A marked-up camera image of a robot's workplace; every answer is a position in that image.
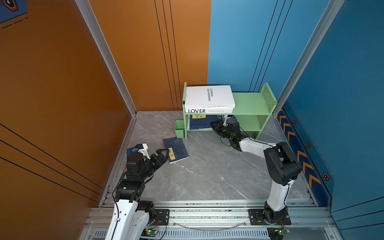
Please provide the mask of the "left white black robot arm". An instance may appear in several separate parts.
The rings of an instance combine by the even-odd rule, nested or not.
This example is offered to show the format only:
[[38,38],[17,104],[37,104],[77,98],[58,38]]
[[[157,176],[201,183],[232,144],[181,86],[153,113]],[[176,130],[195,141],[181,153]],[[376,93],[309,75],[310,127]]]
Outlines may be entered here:
[[169,149],[158,149],[148,155],[147,145],[138,144],[127,155],[126,171],[113,194],[113,217],[106,240],[139,240],[146,226],[156,220],[152,201],[140,201],[146,182],[164,165]]

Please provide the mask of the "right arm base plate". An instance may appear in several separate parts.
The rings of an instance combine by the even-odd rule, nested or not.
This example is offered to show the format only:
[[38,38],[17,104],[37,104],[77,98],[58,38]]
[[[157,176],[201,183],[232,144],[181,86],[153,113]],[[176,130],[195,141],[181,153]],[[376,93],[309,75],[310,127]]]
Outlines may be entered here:
[[292,224],[288,208],[284,208],[279,212],[274,212],[272,209],[249,209],[248,214],[252,226],[290,226]]

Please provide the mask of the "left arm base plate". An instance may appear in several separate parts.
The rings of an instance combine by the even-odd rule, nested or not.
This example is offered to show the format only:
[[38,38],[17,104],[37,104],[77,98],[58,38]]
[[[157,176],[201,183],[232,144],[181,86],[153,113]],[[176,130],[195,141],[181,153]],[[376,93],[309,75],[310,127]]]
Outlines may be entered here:
[[133,225],[139,226],[139,222],[144,222],[147,226],[168,226],[169,220],[170,209],[137,210],[133,217]]

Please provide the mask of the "LOVER black white book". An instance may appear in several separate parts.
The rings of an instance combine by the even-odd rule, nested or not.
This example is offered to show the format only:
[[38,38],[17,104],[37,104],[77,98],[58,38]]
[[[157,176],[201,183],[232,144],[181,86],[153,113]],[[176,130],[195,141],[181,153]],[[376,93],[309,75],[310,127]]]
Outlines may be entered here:
[[228,115],[233,112],[234,108],[202,108],[202,107],[190,107],[185,108],[185,113],[196,115]]

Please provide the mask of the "colourful teal magazine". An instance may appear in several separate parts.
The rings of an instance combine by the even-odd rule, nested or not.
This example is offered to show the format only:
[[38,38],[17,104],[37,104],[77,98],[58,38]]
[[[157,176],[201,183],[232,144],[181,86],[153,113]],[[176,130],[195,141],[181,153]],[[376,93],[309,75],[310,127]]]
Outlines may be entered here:
[[189,115],[188,116],[188,120],[187,120],[187,130],[188,131],[190,130],[190,126],[191,126],[191,122],[192,122],[192,117],[193,117],[193,115]]

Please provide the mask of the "white book with brown pattern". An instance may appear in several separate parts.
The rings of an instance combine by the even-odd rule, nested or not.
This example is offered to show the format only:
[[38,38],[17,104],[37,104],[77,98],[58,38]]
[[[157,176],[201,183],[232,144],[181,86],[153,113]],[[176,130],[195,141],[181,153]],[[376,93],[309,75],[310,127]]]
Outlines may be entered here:
[[231,86],[193,86],[186,88],[185,108],[235,108]]

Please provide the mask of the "navy book with yellow label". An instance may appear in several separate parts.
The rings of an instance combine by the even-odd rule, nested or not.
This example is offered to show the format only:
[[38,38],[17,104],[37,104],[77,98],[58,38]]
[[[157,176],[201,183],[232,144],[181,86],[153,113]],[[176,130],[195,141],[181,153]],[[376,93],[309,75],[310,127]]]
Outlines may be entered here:
[[211,130],[211,122],[222,121],[224,115],[193,115],[190,130]]

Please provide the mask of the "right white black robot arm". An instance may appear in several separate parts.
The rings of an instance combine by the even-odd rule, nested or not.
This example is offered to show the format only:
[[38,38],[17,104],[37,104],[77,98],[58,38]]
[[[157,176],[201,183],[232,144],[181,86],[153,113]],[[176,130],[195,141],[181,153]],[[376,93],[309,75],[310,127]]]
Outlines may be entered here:
[[302,172],[302,167],[286,142],[276,144],[255,140],[242,133],[236,118],[225,122],[211,122],[211,127],[221,138],[229,140],[233,149],[261,157],[266,161],[272,179],[270,195],[262,209],[249,210],[252,225],[291,225],[287,199],[289,192]]

